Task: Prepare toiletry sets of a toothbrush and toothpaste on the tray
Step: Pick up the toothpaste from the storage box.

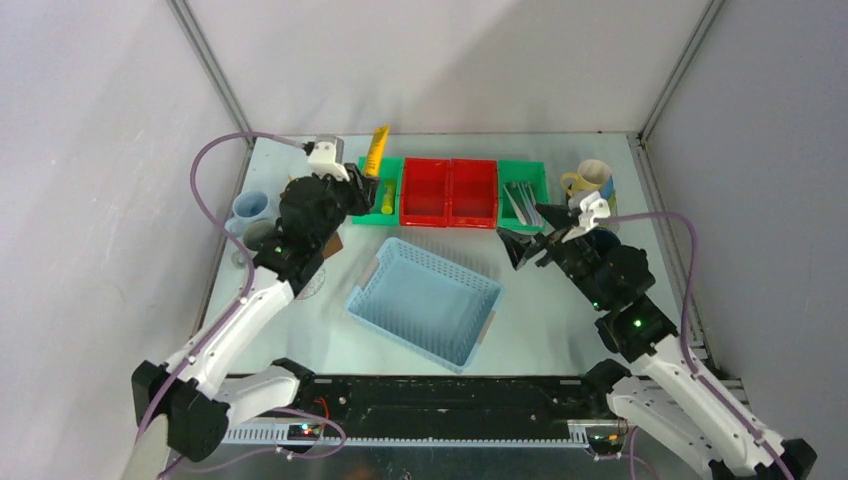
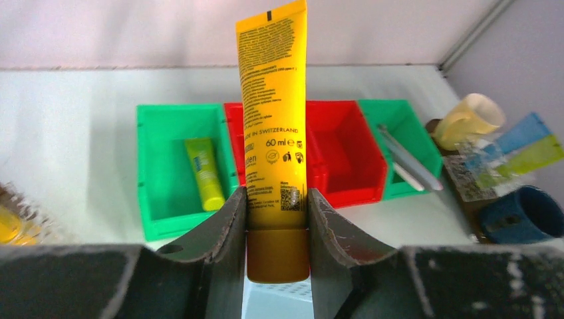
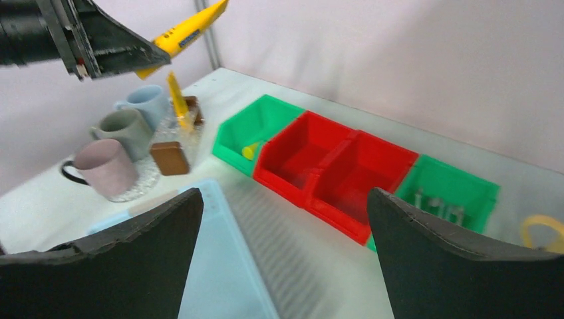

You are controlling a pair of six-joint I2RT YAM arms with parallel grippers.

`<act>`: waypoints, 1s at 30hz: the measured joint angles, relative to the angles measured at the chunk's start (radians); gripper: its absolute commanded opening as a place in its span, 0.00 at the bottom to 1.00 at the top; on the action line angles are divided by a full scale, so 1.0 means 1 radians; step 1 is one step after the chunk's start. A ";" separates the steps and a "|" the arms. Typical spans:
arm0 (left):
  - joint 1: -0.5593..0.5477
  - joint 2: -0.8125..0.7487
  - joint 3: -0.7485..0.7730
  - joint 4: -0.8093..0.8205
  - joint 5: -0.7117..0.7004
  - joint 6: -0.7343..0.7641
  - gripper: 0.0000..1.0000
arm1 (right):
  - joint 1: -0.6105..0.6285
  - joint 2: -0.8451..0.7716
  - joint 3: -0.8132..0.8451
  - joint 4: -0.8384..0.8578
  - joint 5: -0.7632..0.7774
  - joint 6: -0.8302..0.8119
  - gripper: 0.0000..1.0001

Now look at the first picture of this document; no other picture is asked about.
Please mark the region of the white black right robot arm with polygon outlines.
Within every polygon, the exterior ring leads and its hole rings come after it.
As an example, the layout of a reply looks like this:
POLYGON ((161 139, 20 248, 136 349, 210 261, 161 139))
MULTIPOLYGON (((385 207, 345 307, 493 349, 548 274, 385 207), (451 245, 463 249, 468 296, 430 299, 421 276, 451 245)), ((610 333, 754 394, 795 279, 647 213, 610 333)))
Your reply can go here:
POLYGON ((817 460, 812 446, 758 420, 695 355, 681 335, 685 325, 648 297, 655 278, 646 251, 599 239, 600 224, 616 220, 606 201, 536 210, 553 232, 496 230, 512 266, 556 265, 601 313, 595 326, 602 343, 624 360, 604 360, 584 376, 588 414, 635 425, 703 479, 808 477, 817 460))

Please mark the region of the blue toothpaste tube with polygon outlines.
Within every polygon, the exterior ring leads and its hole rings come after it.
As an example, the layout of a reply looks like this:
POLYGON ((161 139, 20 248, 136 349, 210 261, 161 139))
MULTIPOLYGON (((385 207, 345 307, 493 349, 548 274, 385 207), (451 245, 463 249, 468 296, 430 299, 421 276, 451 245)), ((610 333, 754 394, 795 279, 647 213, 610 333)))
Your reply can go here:
POLYGON ((598 189, 600 195, 605 200, 611 200, 615 196, 614 178, 609 176, 598 189))

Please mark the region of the glass jar with brown lid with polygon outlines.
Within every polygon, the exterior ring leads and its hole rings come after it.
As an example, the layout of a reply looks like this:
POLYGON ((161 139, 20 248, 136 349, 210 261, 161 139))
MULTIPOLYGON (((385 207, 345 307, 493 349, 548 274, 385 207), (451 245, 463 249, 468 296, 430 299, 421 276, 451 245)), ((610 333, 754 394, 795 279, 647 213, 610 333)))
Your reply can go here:
POLYGON ((343 249, 343 242, 338 232, 335 232, 326 243, 322 255, 324 259, 329 259, 333 255, 339 253, 343 249))

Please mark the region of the light blue plastic basket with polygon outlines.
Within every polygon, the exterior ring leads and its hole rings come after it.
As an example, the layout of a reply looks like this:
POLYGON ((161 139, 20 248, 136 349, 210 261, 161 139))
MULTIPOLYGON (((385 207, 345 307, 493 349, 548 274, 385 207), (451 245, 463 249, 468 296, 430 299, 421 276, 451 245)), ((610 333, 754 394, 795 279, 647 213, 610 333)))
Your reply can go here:
POLYGON ((345 310, 363 326, 460 374, 480 349, 502 297, 499 282, 390 237, 345 310))

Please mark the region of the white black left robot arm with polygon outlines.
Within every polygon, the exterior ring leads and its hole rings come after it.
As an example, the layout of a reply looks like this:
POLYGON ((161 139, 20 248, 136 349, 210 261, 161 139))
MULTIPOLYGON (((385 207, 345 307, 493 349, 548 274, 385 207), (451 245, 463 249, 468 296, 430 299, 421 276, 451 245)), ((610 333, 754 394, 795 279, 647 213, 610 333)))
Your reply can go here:
POLYGON ((160 364, 144 361, 131 376, 137 422, 146 428, 163 415, 166 445, 199 462, 221 444, 227 430, 282 407, 304 416, 316 403, 315 388, 273 364, 259 374, 221 386, 240 353, 264 326, 308 285, 324 263, 323 252, 350 216, 370 212, 380 181, 347 163, 332 174, 296 178, 280 196, 280 215, 247 263, 247 279, 222 317, 205 326, 160 364))

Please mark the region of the light blue ceramic mug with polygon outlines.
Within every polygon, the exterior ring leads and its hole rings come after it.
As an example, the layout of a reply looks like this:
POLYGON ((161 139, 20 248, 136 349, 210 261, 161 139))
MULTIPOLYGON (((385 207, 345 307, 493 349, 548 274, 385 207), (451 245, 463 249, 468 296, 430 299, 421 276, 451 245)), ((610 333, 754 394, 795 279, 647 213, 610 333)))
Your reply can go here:
POLYGON ((242 192, 233 201, 231 213, 231 218, 225 222, 225 229, 236 237, 242 236, 253 223, 271 219, 270 199, 262 191, 242 192))

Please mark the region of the dark blue ceramic mug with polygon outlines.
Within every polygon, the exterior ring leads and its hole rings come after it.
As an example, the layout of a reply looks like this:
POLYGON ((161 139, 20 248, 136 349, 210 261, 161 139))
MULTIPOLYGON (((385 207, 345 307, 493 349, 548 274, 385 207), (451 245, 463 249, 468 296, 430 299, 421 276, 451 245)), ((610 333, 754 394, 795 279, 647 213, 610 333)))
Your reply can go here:
POLYGON ((586 242, 592 246, 599 256, 604 256, 611 249, 620 246, 618 236, 610 230, 596 228, 586 235, 586 242))

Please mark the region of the green bin with toothpaste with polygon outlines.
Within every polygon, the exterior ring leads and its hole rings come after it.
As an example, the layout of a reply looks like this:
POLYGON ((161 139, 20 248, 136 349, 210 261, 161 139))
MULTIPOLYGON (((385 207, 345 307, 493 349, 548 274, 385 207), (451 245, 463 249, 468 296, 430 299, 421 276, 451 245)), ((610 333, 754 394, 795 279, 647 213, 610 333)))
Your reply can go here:
POLYGON ((404 159, 384 157, 378 173, 379 186, 373 208, 365 215, 354 216, 358 225, 399 226, 400 187, 404 159))

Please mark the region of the green bin with toothbrushes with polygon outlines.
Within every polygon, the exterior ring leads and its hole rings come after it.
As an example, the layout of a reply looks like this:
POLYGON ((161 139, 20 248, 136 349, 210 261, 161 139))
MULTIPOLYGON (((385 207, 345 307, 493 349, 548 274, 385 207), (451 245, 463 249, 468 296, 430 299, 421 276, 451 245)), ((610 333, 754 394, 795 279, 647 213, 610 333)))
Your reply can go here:
POLYGON ((513 231, 543 231, 546 226, 545 220, 538 212, 534 214, 529 208, 522 183, 529 182, 532 185, 532 190, 536 197, 536 204, 547 203, 549 197, 545 165, 542 162, 533 161, 498 160, 497 170, 499 188, 497 226, 513 231), (515 197, 516 202, 520 205, 520 208, 527 219, 527 226, 521 225, 512 215, 512 209, 506 202, 506 198, 504 196, 504 184, 507 184, 510 187, 510 192, 515 197))

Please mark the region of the yellow ceramic mug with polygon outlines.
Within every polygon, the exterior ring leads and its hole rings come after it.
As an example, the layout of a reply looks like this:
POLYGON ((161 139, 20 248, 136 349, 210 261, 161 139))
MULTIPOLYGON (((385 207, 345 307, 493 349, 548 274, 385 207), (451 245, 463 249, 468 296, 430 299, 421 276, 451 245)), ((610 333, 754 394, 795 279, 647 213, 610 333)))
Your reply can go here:
POLYGON ((565 173, 560 178, 560 185, 569 197, 583 191, 598 191, 604 181, 612 176, 612 169, 598 159, 583 160, 575 172, 565 173))

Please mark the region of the grey ceramic mug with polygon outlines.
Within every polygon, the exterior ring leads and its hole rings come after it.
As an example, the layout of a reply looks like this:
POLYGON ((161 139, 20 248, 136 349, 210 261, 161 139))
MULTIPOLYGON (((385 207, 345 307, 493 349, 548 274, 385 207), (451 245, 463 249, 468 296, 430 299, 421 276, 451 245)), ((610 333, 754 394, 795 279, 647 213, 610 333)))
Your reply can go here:
POLYGON ((275 224, 270 220, 257 220, 251 223, 241 237, 241 242, 247 250, 247 254, 242 254, 236 250, 232 256, 232 263, 236 268, 244 269, 253 258, 257 255, 266 237, 275 231, 275 224))

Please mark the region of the red plastic bin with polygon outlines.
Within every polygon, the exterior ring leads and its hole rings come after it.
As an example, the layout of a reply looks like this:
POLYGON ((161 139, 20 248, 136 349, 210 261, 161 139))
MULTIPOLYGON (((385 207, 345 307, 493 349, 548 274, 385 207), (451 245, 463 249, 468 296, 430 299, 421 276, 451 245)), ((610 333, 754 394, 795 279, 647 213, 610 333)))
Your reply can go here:
POLYGON ((404 159, 399 223, 409 227, 493 229, 498 165, 483 159, 404 159))

